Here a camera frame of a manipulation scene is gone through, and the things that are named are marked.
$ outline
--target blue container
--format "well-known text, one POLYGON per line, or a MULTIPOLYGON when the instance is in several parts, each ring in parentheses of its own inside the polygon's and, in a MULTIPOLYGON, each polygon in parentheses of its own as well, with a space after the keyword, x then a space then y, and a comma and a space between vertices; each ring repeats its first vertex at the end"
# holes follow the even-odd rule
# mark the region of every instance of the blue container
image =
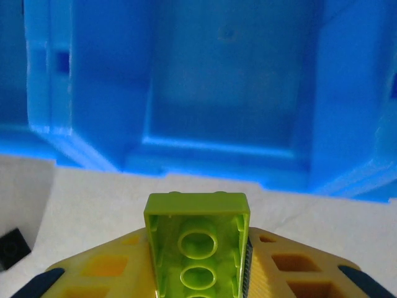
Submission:
POLYGON ((60 164, 397 196, 395 0, 25 1, 25 29, 60 164))

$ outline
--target black object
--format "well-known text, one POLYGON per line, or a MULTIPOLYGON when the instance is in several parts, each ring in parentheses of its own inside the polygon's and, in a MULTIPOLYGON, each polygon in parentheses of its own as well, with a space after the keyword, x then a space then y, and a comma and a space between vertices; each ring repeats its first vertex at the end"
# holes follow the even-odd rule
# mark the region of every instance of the black object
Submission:
POLYGON ((56 283, 64 272, 65 270, 62 268, 55 268, 39 274, 11 298, 40 298, 54 283, 56 283))
POLYGON ((0 271, 13 267, 31 252, 18 228, 0 238, 0 271))
POLYGON ((360 270, 348 267, 348 266, 338 266, 352 282, 355 283, 369 298, 396 298, 392 293, 387 291, 379 283, 377 283, 373 278, 371 278, 367 273, 360 270))

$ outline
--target lime green lego brick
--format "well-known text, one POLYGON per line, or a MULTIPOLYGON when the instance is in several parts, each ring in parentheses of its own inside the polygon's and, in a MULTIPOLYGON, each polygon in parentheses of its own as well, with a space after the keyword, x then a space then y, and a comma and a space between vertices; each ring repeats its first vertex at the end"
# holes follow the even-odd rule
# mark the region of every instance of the lime green lego brick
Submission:
POLYGON ((144 211, 158 297, 242 296, 244 194, 152 194, 144 211))

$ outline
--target white surface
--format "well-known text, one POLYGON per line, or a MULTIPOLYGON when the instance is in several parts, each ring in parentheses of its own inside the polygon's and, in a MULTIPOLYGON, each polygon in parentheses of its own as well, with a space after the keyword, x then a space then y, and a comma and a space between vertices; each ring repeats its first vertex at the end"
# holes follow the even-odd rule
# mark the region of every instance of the white surface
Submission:
POLYGON ((250 226, 350 259, 397 293, 396 201, 381 205, 298 196, 188 176, 152 179, 56 169, 53 179, 52 173, 49 163, 0 158, 0 232, 21 225, 29 242, 37 236, 32 254, 0 273, 0 298, 9 298, 52 263, 143 227, 148 195, 169 191, 244 192, 250 226))

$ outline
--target green plastic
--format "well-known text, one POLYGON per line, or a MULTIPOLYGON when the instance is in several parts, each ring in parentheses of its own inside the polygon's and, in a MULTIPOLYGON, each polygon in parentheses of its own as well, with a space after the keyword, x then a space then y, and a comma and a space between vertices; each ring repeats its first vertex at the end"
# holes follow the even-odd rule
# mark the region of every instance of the green plastic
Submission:
POLYGON ((151 194, 144 215, 158 297, 242 297, 245 194, 151 194))

